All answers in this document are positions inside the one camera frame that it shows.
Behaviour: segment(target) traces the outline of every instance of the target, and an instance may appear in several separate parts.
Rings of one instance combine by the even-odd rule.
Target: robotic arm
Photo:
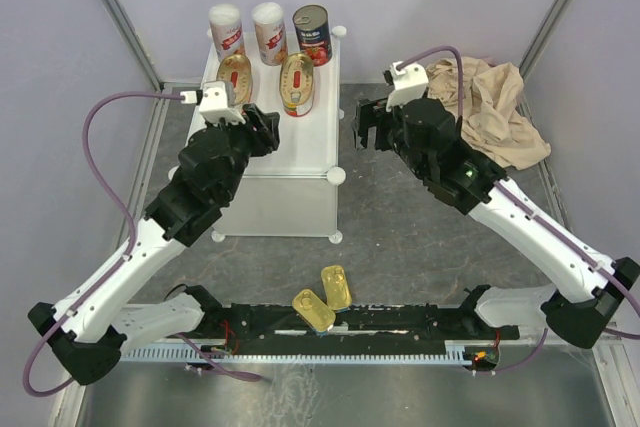
[[[602,269],[627,289],[640,274],[633,260],[590,248],[536,206],[499,165],[460,135],[461,119],[426,97],[424,68],[394,63],[388,98],[364,101],[353,122],[356,146],[375,128],[376,150],[392,150],[439,201],[497,232],[553,284],[529,289],[476,288],[476,314],[491,327],[549,326],[567,342],[591,348],[623,300]]]
[[[251,157],[278,149],[279,115],[264,114],[253,104],[242,112],[224,82],[209,84],[202,95],[183,94],[198,103],[206,128],[193,134],[180,151],[180,167],[138,223],[138,239],[117,275],[106,276],[125,252],[121,246],[84,284],[55,305],[39,303],[29,319],[45,336],[68,319],[48,343],[61,364],[81,385],[97,381],[121,355],[157,339],[188,332],[211,318],[220,304],[203,287],[189,287],[170,301],[134,312],[122,310],[133,295],[171,259],[190,247],[220,217],[238,189]],[[78,299],[95,289],[82,305]]]

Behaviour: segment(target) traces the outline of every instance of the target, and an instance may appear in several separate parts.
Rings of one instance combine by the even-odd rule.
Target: shelf leg
[[[213,240],[214,242],[222,242],[226,238],[227,238],[226,235],[220,234],[220,233],[216,232],[215,230],[213,232],[211,232],[211,240]]]
[[[329,242],[332,244],[339,244],[342,242],[342,232],[336,230],[336,233],[329,236]]]

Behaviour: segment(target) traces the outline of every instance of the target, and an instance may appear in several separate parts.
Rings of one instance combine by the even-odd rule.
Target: red label
[[[280,39],[282,38],[282,32],[284,31],[284,29],[280,30],[280,32],[278,32],[276,35],[274,35],[273,37],[271,37],[269,39],[269,42],[267,42],[267,48],[268,49],[275,49],[276,46],[278,45],[278,42],[280,42]]]
[[[233,34],[228,39],[224,39],[222,43],[222,50],[229,50],[233,44],[242,36],[242,29],[238,29],[238,31]]]

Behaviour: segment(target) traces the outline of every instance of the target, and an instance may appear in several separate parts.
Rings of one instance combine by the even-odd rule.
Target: white plastic shelf
[[[345,29],[336,27],[334,32]],[[262,63],[255,33],[245,32],[246,55],[251,61],[253,90],[251,102],[263,112],[279,112],[280,147],[277,152],[249,162],[245,177],[252,176],[325,176],[337,165],[338,118],[340,98],[340,38],[331,36],[333,56],[321,67],[314,68],[315,91],[313,108],[304,117],[292,117],[284,112],[279,93],[280,66]],[[287,34],[289,53],[299,52],[295,34]],[[203,76],[206,82],[215,80],[220,62],[211,47]],[[205,127],[204,119],[194,112],[189,136]]]
[[[280,146],[266,157],[252,158],[231,206],[214,225],[212,238],[227,235],[275,237],[327,237],[340,243],[338,186],[345,180],[338,167],[340,100],[340,39],[344,27],[331,35],[332,59],[314,68],[313,108],[304,117],[284,112],[279,93],[280,66],[260,60],[255,34],[245,32],[245,48],[251,60],[251,102],[263,112],[280,113]],[[289,52],[298,52],[294,34],[287,35]],[[218,58],[211,48],[202,85],[215,80]],[[205,127],[197,109],[189,136]]]

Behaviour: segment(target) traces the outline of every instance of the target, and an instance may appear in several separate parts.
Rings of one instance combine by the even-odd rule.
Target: metal floor plate
[[[504,365],[531,347],[501,347]],[[78,427],[608,427],[590,351],[548,346],[527,367],[472,377],[462,367],[246,363],[261,382],[121,362],[87,388]]]

